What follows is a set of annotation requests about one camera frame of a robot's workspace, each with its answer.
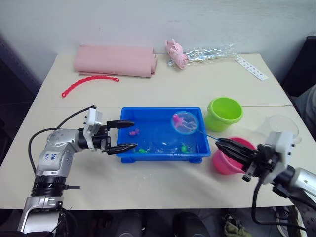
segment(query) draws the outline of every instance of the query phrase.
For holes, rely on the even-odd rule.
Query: red plastic chain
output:
[[[75,89],[78,85],[81,85],[87,81],[91,81],[91,80],[97,80],[97,79],[107,79],[107,80],[113,80],[116,82],[119,82],[118,78],[113,78],[113,77],[108,77],[108,76],[102,76],[102,75],[95,75],[95,76],[89,76],[86,78],[82,78],[79,81],[77,81],[76,83],[72,84],[67,90],[65,90],[61,96],[63,98],[65,98],[73,89]]]

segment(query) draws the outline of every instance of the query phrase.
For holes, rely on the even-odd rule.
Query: clear plastic cup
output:
[[[294,143],[298,144],[302,141],[296,123],[284,115],[272,115],[267,117],[263,124],[255,131],[257,135],[261,135],[262,139],[264,139],[264,141],[260,141],[261,143],[265,142],[270,132],[291,132],[293,133]]]

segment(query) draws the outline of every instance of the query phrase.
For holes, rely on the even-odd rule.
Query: white tabletop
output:
[[[118,76],[119,83],[91,81],[76,88],[65,99],[61,93],[82,76],[73,70],[74,56],[57,56],[0,168],[0,208],[21,209],[30,194],[34,174],[27,154],[29,138],[93,104],[103,112],[103,122],[106,122],[119,119],[123,106],[200,106],[205,113],[213,98],[229,96],[244,106],[243,119],[214,136],[239,135],[257,144],[262,142],[262,137],[253,131],[265,117],[286,115],[298,125],[302,137],[290,164],[316,172],[315,142],[277,80],[259,54],[242,56],[269,79],[259,81],[234,61],[189,66],[180,71],[167,67],[167,59],[161,55],[156,75],[151,79]],[[74,117],[64,127],[82,127],[83,116]],[[36,161],[47,135],[41,134],[33,142]],[[111,130],[110,135],[115,143],[117,130]],[[214,142],[209,140],[209,143],[214,152]],[[75,154],[67,179],[68,184],[80,185],[81,189],[65,191],[64,206],[73,209],[250,207],[256,179],[246,183],[241,175],[220,175],[211,160],[212,156],[205,157],[202,164],[183,161],[122,164],[115,155],[85,150]],[[271,188],[271,185],[262,188],[258,206],[290,204]]]
[[[292,106],[244,107],[243,119],[217,137],[238,135],[256,143],[255,133],[266,116],[282,114],[291,118],[299,128],[302,142],[297,144],[290,165],[316,172],[316,144]],[[99,108],[103,122],[119,119],[121,108]],[[49,108],[32,105],[0,168],[0,208],[22,209],[30,194],[34,175],[27,156],[30,136],[47,127],[55,127],[77,108]],[[82,127],[83,116],[76,116],[67,128]],[[32,151],[35,160],[46,143],[46,134],[34,140]],[[117,130],[110,131],[112,142]],[[209,139],[211,151],[216,150]],[[257,179],[250,183],[241,174],[221,175],[212,165],[212,156],[202,164],[184,161],[143,161],[122,164],[115,155],[88,150],[75,154],[67,179],[80,190],[64,192],[66,208],[73,209],[145,209],[145,208],[233,208],[250,207]],[[271,185],[261,188],[258,206],[289,205],[290,201],[272,192]]]
[[[184,70],[167,66],[168,57],[157,55],[156,74],[151,78],[117,76],[120,82],[86,82],[61,97],[70,85],[83,78],[73,69],[74,56],[58,55],[34,103],[46,107],[82,108],[121,106],[207,106],[219,96],[228,96],[243,106],[292,105],[259,54],[243,58],[266,74],[260,81],[234,60],[192,65]]]

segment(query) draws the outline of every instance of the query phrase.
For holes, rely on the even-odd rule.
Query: green toy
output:
[[[147,153],[147,151],[146,151],[145,149],[143,149],[143,148],[140,148],[140,149],[138,150],[138,152],[139,152],[139,153]]]
[[[181,151],[183,152],[183,153],[190,153],[190,149],[191,149],[191,147],[190,146],[186,146],[185,144],[181,144]]]
[[[148,153],[148,151],[149,151],[149,149],[145,150],[143,148],[138,149],[138,151],[136,151],[135,149],[133,150],[134,153],[142,153],[142,154]]]

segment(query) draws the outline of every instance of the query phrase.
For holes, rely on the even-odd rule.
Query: pink toy fish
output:
[[[180,117],[177,114],[174,114],[172,116],[173,122],[174,122],[174,127],[177,128],[178,126],[184,126],[183,123],[185,122],[182,117]]]
[[[171,59],[175,62],[175,64],[184,69],[186,64],[189,62],[188,56],[183,52],[182,46],[172,39],[170,42],[166,40],[166,51],[171,57]]]
[[[139,135],[139,129],[137,128],[137,129],[135,129],[135,131],[130,131],[130,132],[129,132],[129,135],[130,135],[130,136]]]

